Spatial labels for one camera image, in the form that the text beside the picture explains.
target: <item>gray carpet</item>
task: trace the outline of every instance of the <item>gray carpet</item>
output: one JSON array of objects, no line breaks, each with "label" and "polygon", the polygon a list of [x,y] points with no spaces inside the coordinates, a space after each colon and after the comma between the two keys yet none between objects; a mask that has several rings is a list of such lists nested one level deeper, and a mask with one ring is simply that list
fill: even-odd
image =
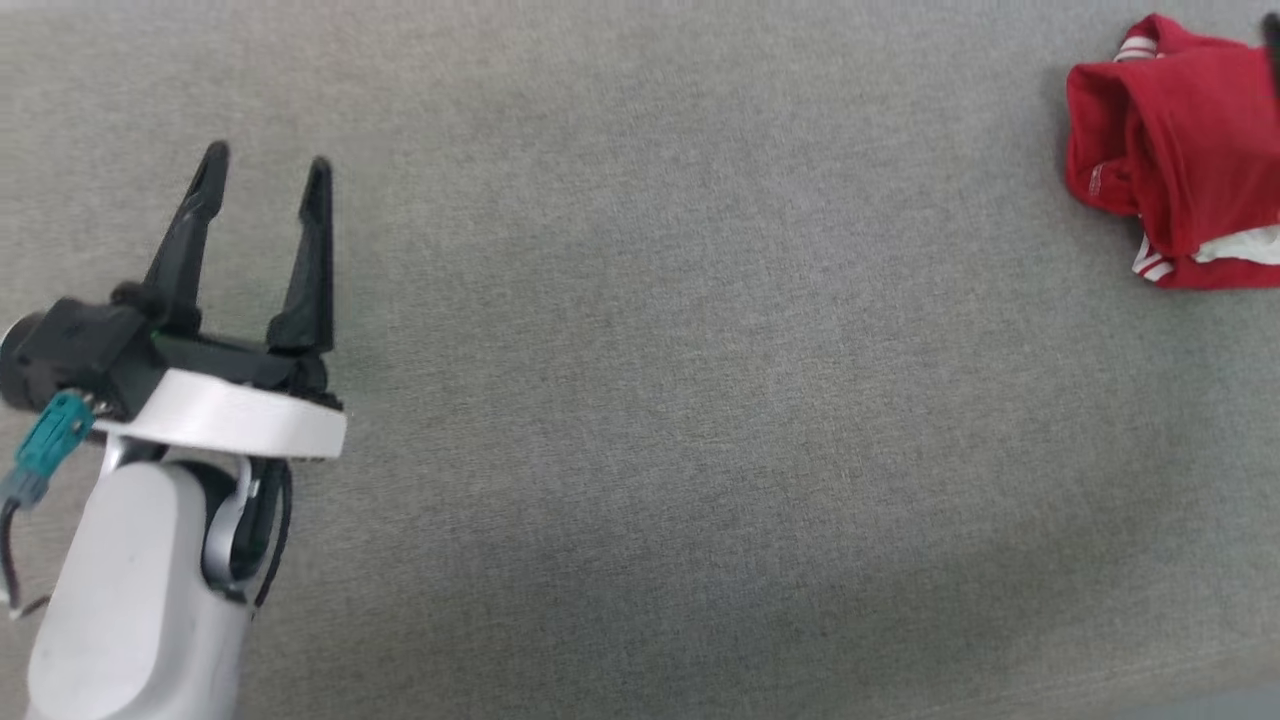
[{"label": "gray carpet", "polygon": [[[348,452],[301,477],[246,719],[1280,678],[1280,292],[1153,290],[1060,179],[1066,70],[1147,3],[6,5],[4,316],[140,277],[225,137],[202,301],[259,334],[333,160]],[[1160,3],[1240,38],[1268,5]],[[96,461],[22,520],[32,585]]]}]

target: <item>black cable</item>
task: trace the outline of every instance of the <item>black cable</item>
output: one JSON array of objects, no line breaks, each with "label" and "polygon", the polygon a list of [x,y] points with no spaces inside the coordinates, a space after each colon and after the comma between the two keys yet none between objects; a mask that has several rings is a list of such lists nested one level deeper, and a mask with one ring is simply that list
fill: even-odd
[{"label": "black cable", "polygon": [[13,516],[18,514],[18,501],[9,498],[0,510],[0,569],[4,571],[4,589],[9,593],[9,611],[22,609],[22,591],[18,587],[18,569],[13,562]]},{"label": "black cable", "polygon": [[284,557],[284,543],[289,539],[289,520],[293,515],[293,470],[289,464],[280,461],[284,468],[280,471],[280,532],[275,538],[275,550],[271,551],[271,561],[266,566],[266,575],[262,577],[262,587],[257,588],[257,597],[253,598],[253,607],[262,607],[266,594],[271,592],[271,582],[280,569],[280,559]]}]

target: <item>red garment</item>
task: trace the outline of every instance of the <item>red garment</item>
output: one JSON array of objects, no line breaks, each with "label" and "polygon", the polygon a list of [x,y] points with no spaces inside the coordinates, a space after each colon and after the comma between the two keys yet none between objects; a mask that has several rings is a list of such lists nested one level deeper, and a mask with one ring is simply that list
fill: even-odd
[{"label": "red garment", "polygon": [[1068,77],[1071,193],[1142,217],[1149,249],[1134,270],[1161,287],[1280,287],[1280,265],[1192,258],[1211,240],[1280,224],[1280,101],[1265,50],[1149,15],[1116,59],[1138,61]]}]

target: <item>white stripe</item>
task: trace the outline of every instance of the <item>white stripe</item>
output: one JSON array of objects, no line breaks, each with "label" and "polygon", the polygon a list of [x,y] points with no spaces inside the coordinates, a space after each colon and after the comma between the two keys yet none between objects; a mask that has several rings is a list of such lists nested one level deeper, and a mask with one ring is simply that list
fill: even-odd
[{"label": "white stripe", "polygon": [[1146,50],[1123,50],[1116,55],[1114,63],[1121,63],[1124,60],[1153,60],[1156,58],[1155,53],[1147,53]]},{"label": "white stripe", "polygon": [[1156,265],[1155,268],[1152,268],[1152,269],[1147,270],[1146,273],[1143,273],[1142,277],[1147,278],[1151,282],[1156,282],[1160,278],[1162,278],[1162,277],[1165,277],[1165,275],[1167,275],[1169,273],[1172,273],[1172,272],[1174,272],[1174,264],[1172,263],[1161,263],[1161,264]]},{"label": "white stripe", "polygon": [[1142,236],[1142,247],[1138,249],[1138,256],[1134,259],[1132,269],[1140,275],[1152,263],[1158,263],[1164,259],[1165,256],[1151,246],[1151,240],[1147,236]]},{"label": "white stripe", "polygon": [[1156,51],[1156,41],[1149,37],[1143,37],[1135,35],[1133,37],[1126,37],[1124,42],[1120,44],[1121,50],[1151,50]]}]

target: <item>teal connector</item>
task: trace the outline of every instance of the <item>teal connector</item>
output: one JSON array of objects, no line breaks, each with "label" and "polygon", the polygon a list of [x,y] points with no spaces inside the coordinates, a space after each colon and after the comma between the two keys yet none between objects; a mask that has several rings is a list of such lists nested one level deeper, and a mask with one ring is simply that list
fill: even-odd
[{"label": "teal connector", "polygon": [[0,501],[13,498],[32,509],[45,498],[49,480],[93,429],[93,410],[73,391],[54,396],[14,454],[17,466],[0,483]]}]

